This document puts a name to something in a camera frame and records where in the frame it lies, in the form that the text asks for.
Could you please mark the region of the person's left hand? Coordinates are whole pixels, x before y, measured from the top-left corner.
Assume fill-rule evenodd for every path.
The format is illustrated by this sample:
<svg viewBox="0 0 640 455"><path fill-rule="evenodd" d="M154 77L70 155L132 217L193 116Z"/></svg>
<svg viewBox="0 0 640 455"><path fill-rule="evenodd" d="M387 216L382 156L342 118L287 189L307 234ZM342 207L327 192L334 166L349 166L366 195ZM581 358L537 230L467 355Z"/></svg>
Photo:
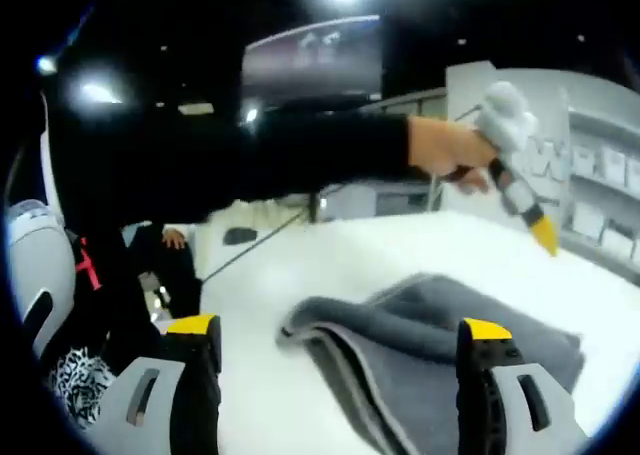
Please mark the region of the person's left hand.
<svg viewBox="0 0 640 455"><path fill-rule="evenodd" d="M465 193L487 193L489 184L481 170L497 157L496 148L476 129L457 122L409 116L408 164L442 178L460 166L470 167L459 181Z"/></svg>

